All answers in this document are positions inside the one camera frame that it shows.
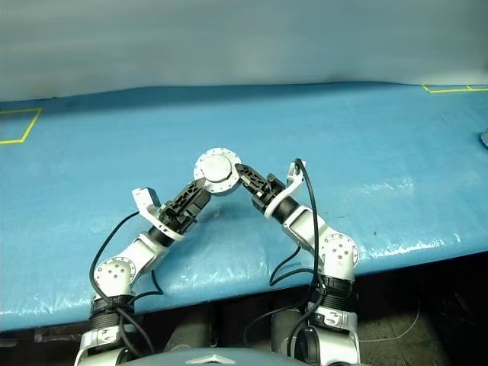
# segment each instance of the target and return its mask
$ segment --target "yellow tape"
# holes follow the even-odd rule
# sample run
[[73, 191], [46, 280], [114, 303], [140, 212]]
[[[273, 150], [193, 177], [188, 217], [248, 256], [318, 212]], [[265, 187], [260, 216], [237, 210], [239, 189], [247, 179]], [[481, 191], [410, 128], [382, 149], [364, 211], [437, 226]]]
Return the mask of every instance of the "yellow tape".
[[15, 114], [15, 113], [29, 113], [29, 112], [36, 112], [32, 120], [30, 121], [29, 125], [27, 126], [27, 129], [24, 131], [24, 134], [20, 139], [15, 139], [15, 140], [1, 140], [0, 145], [8, 145], [10, 143], [23, 143], [25, 139], [27, 139], [27, 136], [29, 136], [29, 132], [32, 130], [32, 127], [37, 122], [37, 118], [39, 118], [41, 112], [43, 111], [43, 108], [28, 108], [28, 109], [16, 109], [12, 111], [0, 111], [0, 114]]
[[426, 92], [431, 94], [441, 94], [441, 93], [458, 93], [458, 92], [488, 92], [488, 88], [473, 88], [472, 86], [466, 85], [464, 88], [455, 89], [430, 89], [427, 85], [422, 84], [422, 87]]

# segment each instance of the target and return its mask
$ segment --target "wire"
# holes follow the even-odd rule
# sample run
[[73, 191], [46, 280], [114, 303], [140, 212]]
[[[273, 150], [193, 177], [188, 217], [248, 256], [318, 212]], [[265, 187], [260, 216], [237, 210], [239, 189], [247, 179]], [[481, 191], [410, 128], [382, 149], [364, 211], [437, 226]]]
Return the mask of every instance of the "wire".
[[310, 196], [310, 205], [312, 206], [313, 216], [313, 279], [312, 285], [316, 284], [319, 277], [319, 220], [317, 219], [317, 206], [315, 203], [315, 194], [313, 193], [312, 182], [308, 176], [302, 159], [295, 159], [295, 164], [303, 173], [303, 179], [307, 184], [308, 195]]
[[[321, 290], [323, 288], [323, 280], [319, 276], [319, 220], [317, 218], [317, 206], [315, 202], [315, 194], [313, 193], [313, 188], [312, 188], [312, 182], [310, 181], [310, 177], [308, 176], [307, 170], [305, 169], [305, 165], [302, 162], [301, 159], [295, 159], [295, 164], [298, 165], [298, 168], [302, 171], [303, 173], [303, 179], [305, 180], [305, 183], [307, 184], [307, 190], [308, 190], [308, 195], [310, 196], [310, 205], [312, 206], [312, 217], [313, 217], [313, 277], [312, 277], [312, 284], [311, 287], [309, 288], [309, 294], [311, 294], [311, 290], [315, 285], [317, 285], [317, 282], [320, 283]], [[301, 318], [295, 323], [290, 335], [288, 336], [288, 341], [287, 341], [287, 355], [290, 357], [291, 356], [291, 342], [293, 341], [293, 337], [295, 335], [295, 332], [297, 331], [298, 327], [300, 326], [301, 323], [303, 323], [305, 320], [307, 320], [310, 315], [319, 307], [319, 305], [322, 303], [323, 300], [323, 293], [320, 292], [319, 299], [315, 304], [309, 308], [304, 315], [302, 315]]]
[[[134, 213], [130, 214], [129, 216], [125, 217], [124, 219], [122, 219], [122, 221], [120, 221], [119, 224], [117, 224], [115, 226], [115, 228], [112, 230], [112, 232], [107, 236], [107, 238], [105, 239], [103, 244], [100, 246], [100, 249], [98, 250], [97, 254], [93, 258], [93, 262], [91, 263], [90, 273], [89, 273], [88, 277], [90, 279], [91, 286], [93, 287], [95, 292], [98, 294], [98, 296], [100, 296], [101, 299], [103, 299], [107, 303], [107, 306], [105, 307], [105, 309], [112, 308], [120, 314], [119, 325], [120, 325], [120, 320], [122, 319], [122, 317], [124, 317], [130, 324], [132, 324], [134, 326], [134, 328], [136, 328], [137, 331], [140, 333], [140, 335], [144, 338], [144, 341], [148, 345], [151, 353], [154, 354], [155, 350], [154, 350], [153, 343], [151, 342], [151, 339], [149, 338], [147, 333], [144, 331], [143, 327], [128, 312], [126, 312], [123, 309], [123, 307], [115, 306], [113, 300], [108, 298], [107, 295], [105, 295], [105, 293], [101, 290], [100, 286], [98, 286], [97, 281], [95, 280], [95, 267], [98, 263], [98, 260], [101, 257], [101, 254], [103, 253], [103, 251], [107, 247], [108, 243], [111, 241], [111, 239], [117, 233], [117, 231], [122, 227], [122, 225], [124, 225], [132, 217], [135, 217], [138, 213], [139, 213], [138, 211], [134, 212]], [[157, 292], [162, 293], [162, 290], [159, 287], [159, 285], [157, 284], [157, 281], [155, 281], [156, 276], [153, 275], [152, 279], [155, 283], [156, 288], [158, 289]], [[127, 334], [125, 333], [125, 329], [123, 326], [120, 328], [120, 336], [121, 336], [122, 340], [124, 341], [125, 346], [127, 346], [127, 348], [131, 352], [135, 351], [134, 355], [136, 357], [140, 357], [141, 353], [135, 349], [135, 347], [132, 345], [132, 343], [130, 343], [130, 340], [128, 339]]]
[[308, 268], [295, 269], [293, 271], [289, 271], [288, 273], [285, 273], [285, 274], [281, 275], [280, 277], [276, 278], [273, 281], [270, 280], [269, 281], [269, 285], [270, 286], [275, 286], [279, 281], [282, 281], [285, 278], [288, 278], [290, 276], [296, 275], [297, 273], [313, 273], [313, 271], [311, 269], [308, 269]]
[[291, 310], [293, 308], [297, 307], [297, 305], [288, 305], [287, 307], [281, 307], [279, 309], [276, 309], [276, 310], [272, 310], [272, 311], [268, 311], [267, 313], [264, 313], [260, 316], [258, 316], [257, 318], [255, 318], [253, 321], [251, 321], [245, 328], [244, 328], [244, 333], [242, 335], [242, 343], [244, 343], [244, 347], [247, 347], [247, 348], [250, 348], [249, 347], [249, 342], [247, 340], [247, 333], [249, 332], [249, 330], [258, 322], [260, 322], [261, 320], [267, 318], [268, 316], [270, 315], [273, 315], [273, 314], [276, 314], [276, 313], [280, 313], [281, 311], [285, 311], [285, 310]]
[[[294, 271], [290, 271], [288, 273], [285, 273], [282, 276], [274, 279], [274, 276], [276, 275], [276, 272], [278, 271], [278, 269], [280, 268], [280, 266], [282, 266], [284, 263], [290, 261], [295, 255], [298, 254], [299, 251], [300, 251], [300, 247], [294, 252], [294, 254], [290, 255], [288, 258], [286, 258], [282, 263], [280, 263], [275, 268], [275, 270], [271, 274], [271, 278], [269, 280], [269, 285], [270, 286], [275, 286], [279, 281], [284, 280], [285, 278], [288, 278], [288, 277], [290, 277], [292, 275], [295, 275], [297, 273], [313, 273], [313, 271], [311, 269], [308, 269], [308, 268], [300, 268], [300, 269], [296, 269]], [[247, 340], [247, 333], [249, 332], [249, 330], [256, 323], [260, 322], [261, 320], [263, 320], [264, 318], [266, 318], [266, 317], [268, 317], [270, 315], [273, 315], [273, 314], [276, 314], [276, 313], [280, 313], [281, 311], [291, 310], [291, 309], [295, 309], [297, 307], [301, 307], [302, 305], [304, 305], [308, 301], [309, 298], [310, 298], [310, 295], [308, 294], [308, 291], [307, 291], [307, 295], [305, 296], [305, 298], [303, 300], [300, 300], [300, 302], [298, 302], [296, 304], [293, 304], [293, 305], [288, 305], [287, 307], [282, 307], [282, 308], [279, 308], [279, 309], [276, 309], [276, 310], [268, 311], [267, 313], [264, 313], [264, 314], [258, 316], [257, 318], [255, 318], [254, 320], [252, 320], [244, 328], [244, 333], [242, 334], [242, 343], [244, 343], [244, 346], [247, 347], [247, 348], [249, 347], [249, 342]]]
[[276, 272], [279, 271], [279, 269], [281, 267], [283, 267], [285, 264], [287, 264], [291, 259], [295, 258], [297, 256], [297, 254], [300, 252], [301, 250], [301, 247], [297, 247], [297, 250], [295, 250], [293, 252], [292, 255], [290, 255], [289, 257], [287, 257], [285, 260], [281, 261], [281, 263], [279, 265], [276, 266], [276, 268], [273, 270], [273, 273], [271, 273], [271, 277], [269, 278], [269, 285], [270, 286], [274, 286], [273, 284], [271, 284], [273, 282], [273, 280], [275, 279], [275, 275], [276, 275]]
[[383, 342], [383, 341], [396, 341], [396, 340], [402, 338], [404, 335], [406, 335], [410, 330], [412, 330], [412, 328], [415, 326], [415, 324], [417, 324], [417, 320], [419, 320], [419, 317], [420, 317], [420, 300], [419, 300], [419, 306], [417, 309], [417, 315], [415, 317], [415, 320], [413, 320], [413, 323], [410, 324], [410, 326], [407, 328], [407, 330], [405, 332], [403, 332], [402, 334], [400, 334], [397, 337], [383, 338], [383, 339], [365, 339], [364, 341], [359, 341], [359, 342], [371, 343], [371, 342]]
[[124, 318], [122, 316], [119, 316], [119, 332], [120, 332], [120, 337], [122, 338], [122, 341], [124, 341], [124, 344], [129, 349], [130, 353], [132, 353], [137, 358], [141, 358], [142, 355], [140, 354], [139, 351], [137, 351], [136, 347], [134, 347], [132, 342], [129, 340], [127, 333], [125, 333]]
[[[285, 310], [289, 310], [289, 309], [292, 309], [292, 308], [295, 308], [295, 307], [301, 307], [301, 306], [303, 306], [310, 299], [310, 295], [312, 294], [312, 290], [314, 289], [314, 287], [317, 284], [317, 282], [319, 282], [320, 285], [321, 285], [321, 287], [323, 287], [323, 280], [319, 276], [319, 221], [317, 219], [317, 208], [316, 208], [316, 202], [315, 202], [315, 194], [313, 193], [312, 183], [310, 181], [310, 177], [307, 174], [307, 170], [305, 169], [304, 163], [302, 162], [301, 159], [295, 159], [295, 164], [298, 165], [298, 168], [301, 169], [301, 171], [303, 172], [303, 178], [304, 178], [305, 182], [307, 183], [307, 190], [308, 190], [308, 193], [309, 193], [309, 196], [310, 196], [310, 204], [312, 206], [312, 215], [313, 215], [313, 239], [314, 239], [314, 245], [313, 245], [313, 270], [308, 269], [308, 268], [297, 269], [297, 270], [294, 270], [294, 271], [290, 271], [290, 272], [288, 272], [286, 274], [283, 274], [282, 276], [280, 276], [280, 277], [278, 277], [278, 278], [275, 279], [275, 275], [277, 274], [277, 272], [279, 271], [279, 269], [283, 265], [285, 265], [287, 262], [289, 262], [291, 259], [293, 259], [295, 256], [297, 256], [297, 254], [300, 252], [300, 247], [298, 247], [292, 255], [290, 255], [288, 258], [286, 258], [284, 261], [282, 261], [279, 265], [276, 266], [276, 268], [274, 269], [274, 271], [271, 273], [271, 277], [269, 279], [269, 285], [270, 286], [274, 286], [279, 281], [282, 281], [285, 278], [288, 278], [288, 277], [290, 277], [292, 275], [295, 275], [297, 273], [312, 273], [313, 274], [312, 281], [310, 283], [309, 290], [307, 291], [307, 295], [306, 295], [305, 299], [302, 300], [301, 302], [299, 302], [297, 304], [294, 304], [294, 305], [291, 305], [291, 306], [288, 306], [288, 307], [282, 307], [280, 309], [268, 311], [267, 313], [264, 313], [264, 314], [258, 316], [257, 318], [255, 318], [253, 321], [251, 321], [247, 325], [247, 327], [244, 328], [244, 334], [243, 334], [242, 340], [243, 340], [243, 343], [244, 343], [245, 347], [249, 347], [249, 343], [247, 341], [247, 333], [249, 332], [249, 330], [251, 329], [251, 327], [254, 326], [257, 322], [263, 320], [267, 316], [270, 316], [270, 315], [273, 315], [273, 314], [276, 314], [276, 313], [280, 313], [281, 311], [285, 311]], [[322, 300], [323, 300], [323, 294], [320, 294], [318, 301], [310, 309], [308, 309], [308, 311], [305, 312], [305, 314], [295, 323], [295, 325], [293, 327], [293, 330], [291, 332], [291, 335], [288, 336], [288, 341], [287, 341], [287, 353], [288, 353], [288, 356], [291, 355], [291, 341], [292, 341], [293, 336], [294, 336], [295, 332], [297, 331], [298, 327], [300, 326], [300, 324], [303, 321], [305, 321], [306, 319], [308, 319], [310, 317], [310, 315], [317, 309], [317, 307], [319, 307], [319, 305], [322, 303]]]
[[104, 292], [101, 290], [100, 286], [98, 286], [97, 281], [95, 280], [95, 267], [97, 266], [97, 262], [101, 257], [101, 254], [104, 252], [105, 248], [107, 247], [108, 243], [111, 241], [111, 239], [114, 237], [115, 233], [120, 229], [122, 225], [124, 225], [129, 219], [133, 218], [134, 216], [137, 216], [139, 214], [139, 211], [131, 213], [129, 216], [125, 217], [122, 219], [122, 221], [117, 224], [117, 226], [112, 230], [112, 232], [107, 236], [105, 239], [104, 243], [101, 245], [100, 249], [98, 250], [97, 254], [93, 258], [93, 262], [91, 263], [90, 266], [90, 273], [89, 273], [89, 278], [90, 278], [90, 283], [95, 292], [100, 296], [102, 299], [105, 300], [106, 303], [112, 305], [113, 302], [110, 300]]
[[[321, 277], [318, 277], [319, 279], [319, 283], [320, 283], [320, 288], [322, 289], [323, 288], [323, 280]], [[291, 357], [291, 343], [293, 341], [293, 337], [295, 336], [295, 332], [297, 331], [298, 327], [301, 325], [301, 323], [303, 323], [305, 320], [307, 320], [308, 318], [310, 318], [310, 315], [313, 314], [313, 312], [315, 310], [317, 310], [317, 308], [320, 306], [320, 304], [322, 303], [322, 300], [323, 300], [323, 292], [321, 291], [319, 293], [319, 298], [317, 299], [317, 301], [312, 305], [311, 308], [309, 308], [304, 315], [302, 315], [301, 318], [299, 318], [299, 320], [297, 320], [297, 322], [295, 323], [293, 329], [291, 330], [290, 332], [290, 335], [288, 336], [288, 340], [287, 340], [287, 356], [288, 357]]]
[[158, 284], [158, 280], [156, 279], [156, 273], [154, 272], [154, 270], [151, 271], [151, 277], [152, 277], [152, 282], [154, 283], [154, 287], [156, 288], [156, 291], [143, 292], [142, 294], [133, 297], [127, 304], [131, 305], [132, 303], [135, 303], [137, 300], [149, 295], [164, 295], [164, 291], [161, 289], [161, 287]]

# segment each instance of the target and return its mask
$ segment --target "blue table surface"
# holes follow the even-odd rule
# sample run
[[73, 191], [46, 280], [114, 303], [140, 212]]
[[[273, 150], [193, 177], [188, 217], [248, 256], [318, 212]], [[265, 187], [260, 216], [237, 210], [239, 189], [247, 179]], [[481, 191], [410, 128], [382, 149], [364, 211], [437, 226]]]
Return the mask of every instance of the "blue table surface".
[[[306, 160], [319, 214], [359, 246], [358, 275], [488, 247], [488, 149], [480, 142], [487, 92], [345, 83], [143, 88], [0, 104], [24, 108], [43, 108], [27, 139], [0, 145], [0, 330], [87, 319], [88, 267], [113, 226], [135, 211], [131, 190], [149, 186], [161, 201], [172, 199], [197, 157], [217, 146], [283, 179], [292, 159]], [[0, 140], [32, 118], [9, 115]], [[299, 199], [308, 203], [306, 189]], [[104, 257], [148, 227], [134, 218]], [[294, 248], [243, 188], [213, 197], [157, 268], [165, 295], [136, 308], [268, 291], [274, 266]], [[305, 252], [285, 270], [302, 266], [312, 266]], [[151, 287], [145, 276], [136, 290]]]

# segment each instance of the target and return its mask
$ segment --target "round metal plate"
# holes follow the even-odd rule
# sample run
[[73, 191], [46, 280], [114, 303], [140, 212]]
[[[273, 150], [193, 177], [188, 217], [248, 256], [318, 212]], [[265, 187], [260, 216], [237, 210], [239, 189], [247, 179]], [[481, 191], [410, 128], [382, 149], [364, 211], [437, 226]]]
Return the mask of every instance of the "round metal plate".
[[106, 281], [112, 281], [112, 276], [117, 278], [124, 278], [129, 277], [132, 281], [134, 275], [136, 274], [136, 266], [134, 263], [125, 257], [113, 257], [107, 259], [101, 265], [98, 266], [98, 269], [95, 271], [95, 280], [98, 284], [99, 281], [102, 279], [101, 275], [104, 275], [104, 279]]
[[193, 177], [205, 178], [205, 189], [216, 196], [232, 193], [239, 186], [235, 164], [241, 159], [235, 152], [217, 147], [208, 150], [195, 163]]
[[347, 255], [348, 248], [352, 247], [352, 262], [354, 263], [354, 267], [358, 265], [359, 262], [359, 251], [358, 247], [354, 240], [344, 234], [331, 234], [328, 235], [325, 240], [324, 244], [322, 245], [322, 249], [324, 246], [331, 246], [334, 252], [337, 252], [338, 255]]

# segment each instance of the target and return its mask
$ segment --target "gray wall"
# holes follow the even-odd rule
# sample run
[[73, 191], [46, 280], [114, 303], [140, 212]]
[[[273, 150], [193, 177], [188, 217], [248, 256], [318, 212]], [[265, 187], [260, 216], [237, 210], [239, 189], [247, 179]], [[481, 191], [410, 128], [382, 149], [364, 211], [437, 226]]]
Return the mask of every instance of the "gray wall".
[[488, 1], [0, 0], [0, 100], [351, 80], [488, 83]]

